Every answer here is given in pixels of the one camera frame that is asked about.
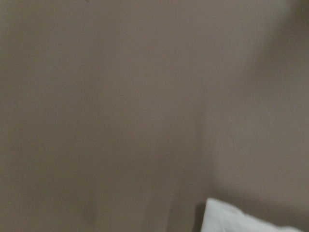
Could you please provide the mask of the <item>white printed t-shirt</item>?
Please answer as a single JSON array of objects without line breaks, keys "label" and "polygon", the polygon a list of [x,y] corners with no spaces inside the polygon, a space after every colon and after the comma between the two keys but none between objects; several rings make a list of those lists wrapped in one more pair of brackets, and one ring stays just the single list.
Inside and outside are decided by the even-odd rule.
[{"label": "white printed t-shirt", "polygon": [[299,232],[294,226],[279,226],[243,212],[238,207],[208,198],[201,225],[202,232]]}]

